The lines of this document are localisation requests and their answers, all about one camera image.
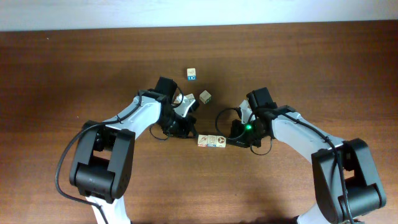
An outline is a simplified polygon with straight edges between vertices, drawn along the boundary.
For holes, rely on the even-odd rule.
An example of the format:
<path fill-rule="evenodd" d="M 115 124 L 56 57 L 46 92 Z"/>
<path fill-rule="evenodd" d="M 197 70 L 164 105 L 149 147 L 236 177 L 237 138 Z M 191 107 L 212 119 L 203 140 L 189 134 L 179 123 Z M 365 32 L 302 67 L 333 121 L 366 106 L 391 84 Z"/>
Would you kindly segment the wooden soccer ball block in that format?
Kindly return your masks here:
<path fill-rule="evenodd" d="M 216 138 L 216 146 L 217 147 L 226 147 L 226 138 L 223 136 L 217 136 Z"/>

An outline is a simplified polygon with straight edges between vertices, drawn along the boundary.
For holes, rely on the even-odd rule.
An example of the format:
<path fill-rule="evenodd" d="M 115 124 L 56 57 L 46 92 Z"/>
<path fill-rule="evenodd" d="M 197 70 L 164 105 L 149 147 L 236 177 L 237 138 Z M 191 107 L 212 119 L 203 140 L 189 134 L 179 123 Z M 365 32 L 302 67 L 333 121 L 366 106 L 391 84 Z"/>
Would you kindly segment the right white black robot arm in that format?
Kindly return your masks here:
<path fill-rule="evenodd" d="M 312 166 L 315 204 L 294 223 L 356 223 L 386 205 L 368 144 L 344 140 L 309 123 L 290 106 L 277 106 L 267 88 L 253 90 L 235 108 L 228 144 L 253 149 L 263 138 L 283 142 Z"/>

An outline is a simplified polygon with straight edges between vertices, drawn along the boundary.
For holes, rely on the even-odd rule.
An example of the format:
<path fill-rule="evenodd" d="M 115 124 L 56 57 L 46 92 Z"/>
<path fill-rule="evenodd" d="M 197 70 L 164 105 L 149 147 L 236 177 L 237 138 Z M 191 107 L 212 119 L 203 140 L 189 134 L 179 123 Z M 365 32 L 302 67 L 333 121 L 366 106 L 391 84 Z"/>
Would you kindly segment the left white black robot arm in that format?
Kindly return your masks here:
<path fill-rule="evenodd" d="M 103 122 L 87 121 L 77 144 L 69 180 L 98 223 L 130 223 L 123 195 L 129 185 L 136 139 L 158 124 L 166 137 L 196 136 L 191 115 L 199 103 L 192 94 L 176 95 L 178 85 L 160 77 L 155 88 L 140 90 L 132 103 Z"/>

